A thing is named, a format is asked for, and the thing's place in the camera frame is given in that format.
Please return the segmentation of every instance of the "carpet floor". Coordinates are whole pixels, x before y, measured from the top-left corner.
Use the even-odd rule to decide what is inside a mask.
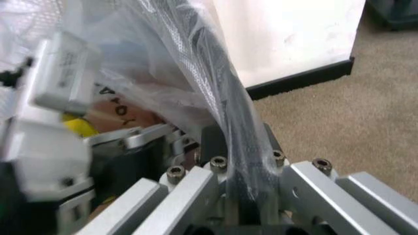
[[[255,101],[291,162],[326,158],[418,202],[418,30],[363,15],[350,76]]]

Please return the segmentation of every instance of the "bolt head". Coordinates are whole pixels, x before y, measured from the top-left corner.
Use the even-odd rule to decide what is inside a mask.
[[[277,166],[283,166],[284,165],[284,160],[286,160],[286,157],[283,154],[283,152],[281,152],[279,150],[273,150],[273,156],[274,156],[274,160],[276,161]]]
[[[329,176],[331,174],[332,164],[327,159],[315,158],[312,164],[325,175]]]
[[[176,185],[178,184],[186,175],[186,170],[182,165],[174,165],[167,169],[167,180]]]
[[[223,173],[227,170],[228,160],[222,156],[210,159],[210,169],[215,173]]]

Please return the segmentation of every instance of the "metal bracket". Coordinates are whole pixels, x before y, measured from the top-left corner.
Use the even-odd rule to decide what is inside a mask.
[[[217,199],[216,176],[195,166],[133,234],[183,234]]]
[[[418,234],[418,206],[366,172],[336,183],[400,234]]]
[[[309,222],[323,219],[337,234],[396,234],[310,162],[285,167],[280,192],[282,205]]]
[[[131,234],[167,194],[167,187],[142,178],[78,235]]]

